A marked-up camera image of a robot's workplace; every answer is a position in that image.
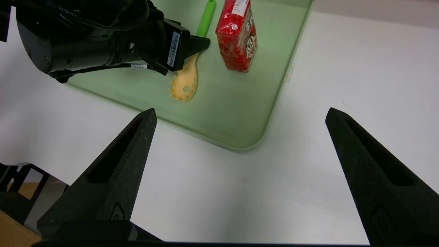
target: white table surface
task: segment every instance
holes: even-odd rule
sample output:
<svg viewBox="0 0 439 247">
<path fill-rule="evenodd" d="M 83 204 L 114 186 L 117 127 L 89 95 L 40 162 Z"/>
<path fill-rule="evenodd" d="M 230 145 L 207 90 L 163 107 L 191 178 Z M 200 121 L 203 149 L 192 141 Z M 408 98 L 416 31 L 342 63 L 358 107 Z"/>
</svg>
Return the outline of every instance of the white table surface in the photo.
<svg viewBox="0 0 439 247">
<path fill-rule="evenodd" d="M 429 0 L 316 0 L 262 144 L 233 153 L 159 123 L 131 220 L 166 241 L 367 244 L 325 116 L 347 112 L 439 191 L 438 13 Z M 40 73 L 11 22 L 0 162 L 71 184 L 135 115 Z"/>
</svg>

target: white label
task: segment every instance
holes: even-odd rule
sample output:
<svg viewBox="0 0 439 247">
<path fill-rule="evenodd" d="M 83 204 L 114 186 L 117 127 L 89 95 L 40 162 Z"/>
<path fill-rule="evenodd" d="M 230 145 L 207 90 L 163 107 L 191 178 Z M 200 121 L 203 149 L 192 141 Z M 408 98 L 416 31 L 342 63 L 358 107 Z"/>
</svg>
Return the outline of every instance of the white label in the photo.
<svg viewBox="0 0 439 247">
<path fill-rule="evenodd" d="M 172 35 L 171 49 L 169 50 L 169 56 L 168 56 L 168 65 L 171 67 L 174 67 L 179 41 L 180 41 L 180 34 L 174 32 L 174 34 Z"/>
<path fill-rule="evenodd" d="M 132 63 L 131 64 L 131 68 L 136 68 L 136 69 L 147 69 L 148 65 L 146 64 L 139 64 L 139 63 Z"/>
<path fill-rule="evenodd" d="M 240 15 L 244 17 L 245 10 L 247 9 L 248 0 L 236 0 L 235 6 L 233 7 L 232 14 Z"/>
</svg>

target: green tray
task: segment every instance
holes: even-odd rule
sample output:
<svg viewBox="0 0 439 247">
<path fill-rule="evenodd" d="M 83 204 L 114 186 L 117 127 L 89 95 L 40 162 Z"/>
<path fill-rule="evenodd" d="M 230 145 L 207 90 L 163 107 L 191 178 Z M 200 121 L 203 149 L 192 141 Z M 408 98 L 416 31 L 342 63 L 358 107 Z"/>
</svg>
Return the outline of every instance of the green tray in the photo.
<svg viewBox="0 0 439 247">
<path fill-rule="evenodd" d="M 179 102 L 169 95 L 173 73 L 162 76 L 145 69 L 80 74 L 67 85 L 139 112 L 155 108 L 160 121 L 229 149 L 254 147 L 288 77 L 313 0 L 252 0 L 258 50 L 249 73 L 227 70 L 221 58 L 215 28 L 224 0 L 217 1 L 207 34 L 211 45 L 198 59 L 198 89 L 191 100 Z M 196 33 L 206 1 L 154 4 L 166 18 Z"/>
</svg>

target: green spoon handle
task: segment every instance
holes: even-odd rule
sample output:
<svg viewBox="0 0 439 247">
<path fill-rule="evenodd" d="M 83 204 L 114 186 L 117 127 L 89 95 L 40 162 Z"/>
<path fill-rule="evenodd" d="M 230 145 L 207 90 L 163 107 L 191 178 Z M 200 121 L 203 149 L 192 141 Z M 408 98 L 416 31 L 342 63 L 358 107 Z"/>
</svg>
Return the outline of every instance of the green spoon handle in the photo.
<svg viewBox="0 0 439 247">
<path fill-rule="evenodd" d="M 200 25 L 198 26 L 197 36 L 205 38 L 209 30 L 210 22 L 212 21 L 213 13 L 216 8 L 216 0 L 208 0 L 203 16 L 201 17 Z"/>
</svg>

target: red box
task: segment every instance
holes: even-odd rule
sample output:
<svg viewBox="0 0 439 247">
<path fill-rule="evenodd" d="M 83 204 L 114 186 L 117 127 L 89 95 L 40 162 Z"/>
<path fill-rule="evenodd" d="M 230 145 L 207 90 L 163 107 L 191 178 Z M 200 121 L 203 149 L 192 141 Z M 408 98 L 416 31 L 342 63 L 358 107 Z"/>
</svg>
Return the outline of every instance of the red box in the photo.
<svg viewBox="0 0 439 247">
<path fill-rule="evenodd" d="M 227 68 L 248 72 L 258 47 L 250 0 L 226 0 L 216 35 Z"/>
</svg>

